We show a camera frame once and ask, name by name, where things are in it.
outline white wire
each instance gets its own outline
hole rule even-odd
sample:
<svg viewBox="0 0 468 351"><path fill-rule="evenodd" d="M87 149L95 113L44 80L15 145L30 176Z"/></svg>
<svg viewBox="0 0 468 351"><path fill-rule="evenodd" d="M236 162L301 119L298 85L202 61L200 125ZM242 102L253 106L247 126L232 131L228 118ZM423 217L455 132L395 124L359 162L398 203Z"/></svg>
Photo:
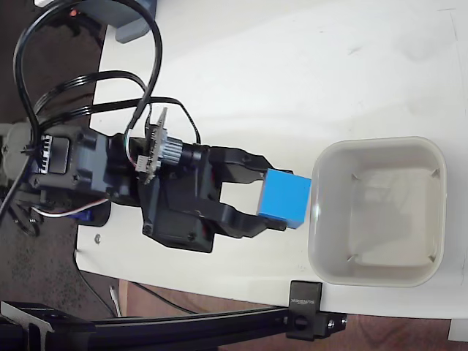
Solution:
<svg viewBox="0 0 468 351"><path fill-rule="evenodd" d="M132 133L132 129L129 129L125 134L125 153L127 154L127 159L129 159L132 165L137 167L137 163L133 160L132 155L130 155L130 133Z"/></svg>
<svg viewBox="0 0 468 351"><path fill-rule="evenodd" d="M38 208L35 208L35 207L31 207L31 209L33 211L36 211L38 214L44 217L61 218L61 217L71 216L72 214L78 214L81 211L87 210L88 208L91 208L94 206L101 205L103 203L106 203L107 201L108 199L101 199L98 201L94 201L93 203L89 203L88 205L84 205L83 207L77 208L76 210L67 211L67 212L59 212L59 213L44 212L43 210L39 210Z"/></svg>

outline floor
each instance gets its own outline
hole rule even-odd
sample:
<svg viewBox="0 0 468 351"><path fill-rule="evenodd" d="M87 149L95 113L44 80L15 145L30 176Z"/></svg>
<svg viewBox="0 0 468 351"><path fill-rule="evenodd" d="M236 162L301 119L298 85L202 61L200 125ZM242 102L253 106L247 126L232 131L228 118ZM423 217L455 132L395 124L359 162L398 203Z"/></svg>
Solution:
<svg viewBox="0 0 468 351"><path fill-rule="evenodd" d="M20 33L38 13L33 0L0 1L0 123L25 118L15 90L12 57ZM24 60L33 101L57 83L95 72L100 54L100 47L87 31L72 37L66 27L41 30L28 45ZM81 92L87 91L92 93L94 87ZM41 302L88 319L108 317L72 264L76 232L72 220L51 219L43 225L40 237L28 238L7 216L0 228L0 300ZM108 287L118 282L88 273L85 276L111 303Z"/></svg>
<svg viewBox="0 0 468 351"><path fill-rule="evenodd" d="M24 119L12 76L12 56L21 31L38 9L33 0L0 1L2 50L0 50L0 122ZM46 28L27 48L26 82L33 99L57 83L99 65L100 48L84 31L72 38L68 28ZM94 87L87 88L92 94ZM19 233L8 217L0 229L0 300L41 302L86 319L108 313L80 281L72 264L77 228L69 219L51 219L38 238ZM108 286L115 279L85 273L85 277L108 302ZM241 309L249 304L159 290L197 311ZM173 309L129 285L127 311L133 315L165 316ZM223 350L468 350L468 344L447 341L449 321L351 316L346 332L313 344L275 336L223 348Z"/></svg>

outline robotic arm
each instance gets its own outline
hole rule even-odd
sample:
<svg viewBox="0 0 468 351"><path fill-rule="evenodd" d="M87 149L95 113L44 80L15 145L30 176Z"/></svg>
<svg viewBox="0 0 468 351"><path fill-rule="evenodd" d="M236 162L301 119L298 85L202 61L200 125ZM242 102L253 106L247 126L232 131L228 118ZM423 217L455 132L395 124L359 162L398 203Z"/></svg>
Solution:
<svg viewBox="0 0 468 351"><path fill-rule="evenodd" d="M238 148L188 144L167 135L167 108L145 138L132 138L126 157L124 136L88 127L60 125L42 135L42 156L23 179L15 198L19 215L90 208L80 224L106 223L109 202L141 207L142 232L167 247L211 252L214 234L254 237L265 229L285 230L286 222L241 213L220 203L222 184L263 179L273 166L263 156ZM0 182L6 189L18 176L29 142L28 124L0 125Z"/></svg>

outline square container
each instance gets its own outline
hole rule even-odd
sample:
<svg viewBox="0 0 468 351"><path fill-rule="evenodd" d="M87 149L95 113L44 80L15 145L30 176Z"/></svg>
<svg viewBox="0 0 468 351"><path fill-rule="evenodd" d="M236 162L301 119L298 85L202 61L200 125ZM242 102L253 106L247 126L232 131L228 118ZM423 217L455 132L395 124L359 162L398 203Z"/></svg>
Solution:
<svg viewBox="0 0 468 351"><path fill-rule="evenodd" d="M312 174L309 260L331 284L415 287L444 251L447 168L422 137L343 141Z"/></svg>

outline table surface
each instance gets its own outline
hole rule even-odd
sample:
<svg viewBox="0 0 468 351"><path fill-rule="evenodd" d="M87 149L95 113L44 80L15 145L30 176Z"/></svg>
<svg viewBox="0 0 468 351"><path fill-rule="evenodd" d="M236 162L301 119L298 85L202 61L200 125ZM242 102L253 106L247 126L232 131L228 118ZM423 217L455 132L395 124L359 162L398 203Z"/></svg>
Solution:
<svg viewBox="0 0 468 351"><path fill-rule="evenodd" d="M339 140L419 135L441 148L448 166L447 225L435 276L415 288L325 284L321 308L467 318L468 3L161 0L158 6L164 58L154 93L181 100L204 143L263 154L275 167L306 177L320 153ZM108 29L100 69L125 69L148 80L151 37L125 45L114 38ZM104 81L95 102L141 94L132 83ZM91 127L123 132L131 114L95 115ZM174 137L194 139L178 107L170 107L167 127ZM142 124L135 135L143 135ZM228 184L222 200L254 213L260 187ZM253 239L217 235L211 254L167 249L141 227L140 209L113 204L104 227L80 227L80 269L283 306L291 280L320 280L308 259L309 221Z"/></svg>

